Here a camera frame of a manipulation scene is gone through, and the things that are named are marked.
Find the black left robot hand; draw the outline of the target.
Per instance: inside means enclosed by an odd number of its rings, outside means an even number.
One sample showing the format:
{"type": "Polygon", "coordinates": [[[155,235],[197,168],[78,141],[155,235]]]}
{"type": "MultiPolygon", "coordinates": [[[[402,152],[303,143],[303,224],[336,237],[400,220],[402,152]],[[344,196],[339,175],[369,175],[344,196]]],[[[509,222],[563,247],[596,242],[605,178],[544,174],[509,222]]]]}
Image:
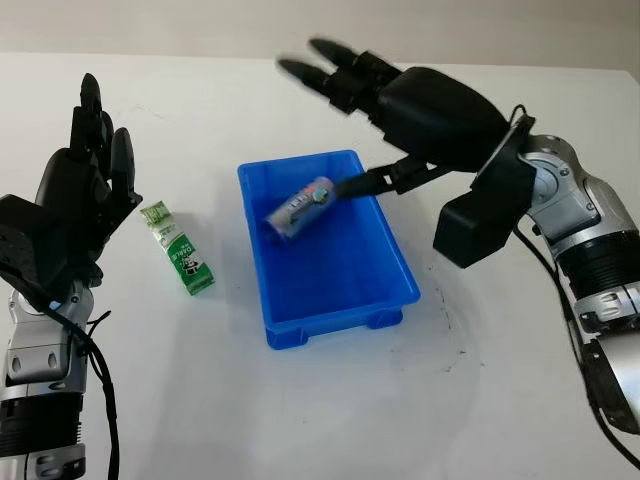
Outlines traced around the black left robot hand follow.
{"type": "Polygon", "coordinates": [[[36,204],[60,219],[65,236],[61,252],[49,256],[61,261],[43,287],[49,299],[61,301],[75,280],[101,284],[97,260],[141,201],[130,134],[113,127],[98,81],[87,73],[73,109],[70,144],[50,158],[36,194],[36,204]]]}

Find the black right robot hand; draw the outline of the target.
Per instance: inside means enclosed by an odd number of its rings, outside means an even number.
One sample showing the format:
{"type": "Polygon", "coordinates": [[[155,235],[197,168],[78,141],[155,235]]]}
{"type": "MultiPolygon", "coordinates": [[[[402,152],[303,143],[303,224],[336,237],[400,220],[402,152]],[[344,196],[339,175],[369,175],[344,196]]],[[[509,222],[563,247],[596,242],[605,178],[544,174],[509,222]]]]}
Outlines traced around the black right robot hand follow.
{"type": "Polygon", "coordinates": [[[406,154],[341,182],[339,198],[404,194],[449,172],[477,172],[509,129],[489,100],[440,71],[401,70],[329,39],[309,44],[334,72],[292,58],[278,59],[278,66],[343,113],[366,114],[384,141],[406,154]]]}

